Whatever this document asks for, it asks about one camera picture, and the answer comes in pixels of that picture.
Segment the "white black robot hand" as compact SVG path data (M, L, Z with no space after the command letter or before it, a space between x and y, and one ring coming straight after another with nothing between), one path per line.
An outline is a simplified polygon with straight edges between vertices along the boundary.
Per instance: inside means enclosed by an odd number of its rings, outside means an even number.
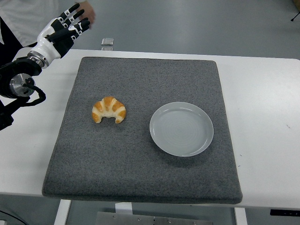
M28 56L36 57L43 67L49 66L53 60L68 53L74 41L89 29L94 20L91 4L87 0L78 0L44 27Z

